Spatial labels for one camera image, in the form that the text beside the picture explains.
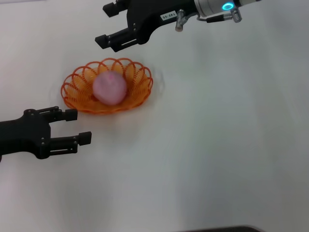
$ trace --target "white table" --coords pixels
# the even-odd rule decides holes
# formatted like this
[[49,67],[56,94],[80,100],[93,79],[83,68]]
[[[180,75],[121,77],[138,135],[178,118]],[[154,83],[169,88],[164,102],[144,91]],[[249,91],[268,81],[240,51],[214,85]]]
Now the white table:
[[309,2],[251,4],[239,24],[168,25],[119,53],[94,42],[126,27],[108,2],[0,5],[1,121],[65,109],[64,78],[90,61],[128,57],[155,79],[140,109],[53,124],[53,137],[92,131],[78,154],[4,156],[1,232],[307,232]]

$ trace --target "blue led light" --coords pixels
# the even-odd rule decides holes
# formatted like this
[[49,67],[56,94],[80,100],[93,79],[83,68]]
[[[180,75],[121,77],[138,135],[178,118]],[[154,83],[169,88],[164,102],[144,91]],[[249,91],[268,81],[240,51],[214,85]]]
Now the blue led light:
[[233,8],[234,8],[234,4],[231,3],[231,2],[228,2],[228,3],[226,3],[226,4],[223,5],[222,10],[224,10],[224,11],[229,11],[229,10],[231,10],[231,9],[233,9]]

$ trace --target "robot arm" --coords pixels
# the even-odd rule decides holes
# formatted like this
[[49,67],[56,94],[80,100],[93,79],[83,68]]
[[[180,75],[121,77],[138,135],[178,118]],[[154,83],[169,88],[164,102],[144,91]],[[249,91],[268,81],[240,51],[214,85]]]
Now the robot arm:
[[192,16],[207,23],[233,19],[242,20],[239,7],[260,0],[116,0],[103,7],[113,17],[127,10],[128,28],[112,35],[102,35],[95,40],[103,49],[111,47],[115,52],[136,44],[145,44],[160,26],[176,22],[176,31],[182,31]]
[[78,145],[91,143],[91,132],[63,138],[51,138],[49,123],[77,120],[77,110],[63,112],[59,107],[25,110],[21,118],[0,122],[1,156],[26,151],[38,159],[77,153]]

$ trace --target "pink ball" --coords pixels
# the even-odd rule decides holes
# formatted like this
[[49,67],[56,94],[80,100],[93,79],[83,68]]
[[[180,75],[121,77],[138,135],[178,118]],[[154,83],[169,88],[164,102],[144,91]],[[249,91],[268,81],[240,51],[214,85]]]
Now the pink ball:
[[105,105],[121,103],[127,92],[126,81],[113,71],[100,73],[93,82],[93,95]]

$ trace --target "orange basket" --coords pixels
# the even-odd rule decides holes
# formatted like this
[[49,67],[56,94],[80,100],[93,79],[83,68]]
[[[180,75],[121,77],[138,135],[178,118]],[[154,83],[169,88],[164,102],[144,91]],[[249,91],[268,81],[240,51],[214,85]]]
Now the orange basket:
[[[97,75],[105,71],[118,72],[126,80],[127,94],[118,105],[104,105],[93,95],[92,84]],[[127,58],[107,58],[102,62],[94,61],[77,68],[65,79],[61,87],[61,96],[64,103],[71,109],[107,115],[142,105],[149,97],[153,83],[149,68],[141,63]]]

